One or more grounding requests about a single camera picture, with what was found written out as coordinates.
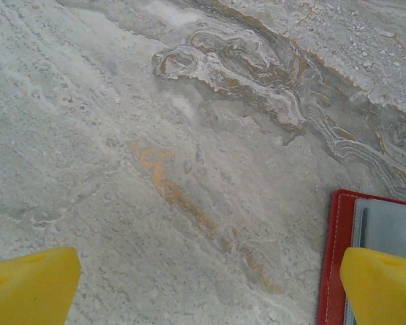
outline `red wallet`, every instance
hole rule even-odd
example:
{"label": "red wallet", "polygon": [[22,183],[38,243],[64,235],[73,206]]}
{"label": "red wallet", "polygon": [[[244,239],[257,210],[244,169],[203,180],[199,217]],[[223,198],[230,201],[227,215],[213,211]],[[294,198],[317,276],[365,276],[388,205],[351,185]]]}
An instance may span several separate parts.
{"label": "red wallet", "polygon": [[344,324],[346,294],[340,279],[340,266],[344,251],[351,245],[355,201],[358,198],[373,198],[406,205],[406,202],[343,189],[334,192],[321,276],[317,325]]}

